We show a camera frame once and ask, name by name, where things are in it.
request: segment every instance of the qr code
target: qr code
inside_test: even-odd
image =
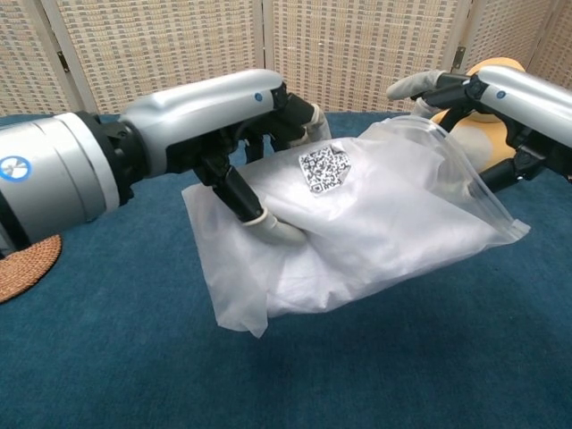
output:
[[[351,164],[340,143],[334,143],[299,157],[308,187],[322,194],[339,187],[348,175]]]

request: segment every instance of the white robotic arm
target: white robotic arm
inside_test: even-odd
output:
[[[280,74],[249,70],[135,100],[119,121],[78,112],[0,130],[0,258],[126,204],[146,177],[193,170],[263,240],[304,234],[280,223],[230,165],[330,138],[324,114],[288,93]]]
[[[440,109],[450,109],[440,125],[451,131],[477,111],[494,114],[507,126],[506,143],[516,150],[481,173],[493,191],[521,179],[531,180],[544,168],[572,181],[572,92],[531,74],[500,65],[484,66],[473,76],[458,76],[418,96]]]

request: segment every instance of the ziplock bag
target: ziplock bag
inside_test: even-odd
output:
[[[451,136],[414,116],[295,147],[240,173],[307,237],[300,246],[265,243],[211,189],[182,192],[217,323],[257,337],[269,317],[333,310],[529,230]]]

